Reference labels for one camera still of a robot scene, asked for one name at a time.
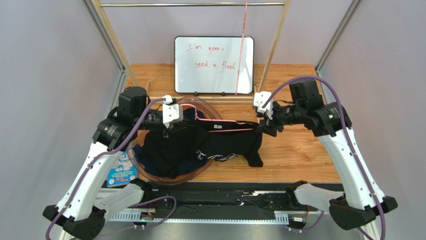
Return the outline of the black floral t-shirt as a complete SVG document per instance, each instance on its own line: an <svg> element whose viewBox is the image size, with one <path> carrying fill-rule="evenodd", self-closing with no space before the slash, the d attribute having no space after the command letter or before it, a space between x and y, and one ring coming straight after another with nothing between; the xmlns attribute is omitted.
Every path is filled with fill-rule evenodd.
<svg viewBox="0 0 426 240"><path fill-rule="evenodd" d="M263 135L256 129L240 132L208 132L188 120L188 127L194 129L190 150L193 159L226 162L242 156L250 167L261 168L263 161L259 155Z"/></svg>

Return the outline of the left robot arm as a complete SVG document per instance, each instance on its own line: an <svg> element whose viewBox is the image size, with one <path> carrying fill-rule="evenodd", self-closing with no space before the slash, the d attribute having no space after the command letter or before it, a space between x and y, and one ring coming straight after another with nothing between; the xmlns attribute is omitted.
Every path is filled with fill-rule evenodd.
<svg viewBox="0 0 426 240"><path fill-rule="evenodd" d="M139 130L169 129L183 117L176 98L151 99L145 88L127 87L117 106L98 124L84 164L64 197L44 209L42 214L50 221L45 238L59 226L72 240L93 240L107 221L125 209L155 203L152 186L139 178L106 197L99 199L98 193L115 163L129 155Z"/></svg>

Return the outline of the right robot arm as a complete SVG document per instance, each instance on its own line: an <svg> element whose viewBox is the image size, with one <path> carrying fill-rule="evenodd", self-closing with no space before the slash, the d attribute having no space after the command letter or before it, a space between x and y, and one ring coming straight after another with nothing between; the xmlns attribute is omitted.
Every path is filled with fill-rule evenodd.
<svg viewBox="0 0 426 240"><path fill-rule="evenodd" d="M343 230L367 225L398 207L371 175L356 144L352 122L339 100L325 103L316 76L300 76L287 82L292 103L280 105L275 94L254 94L253 108L260 117L260 131L276 136L284 126L303 125L312 131L329 154L343 187L332 191L300 180L286 188L289 206L314 207L331 215Z"/></svg>

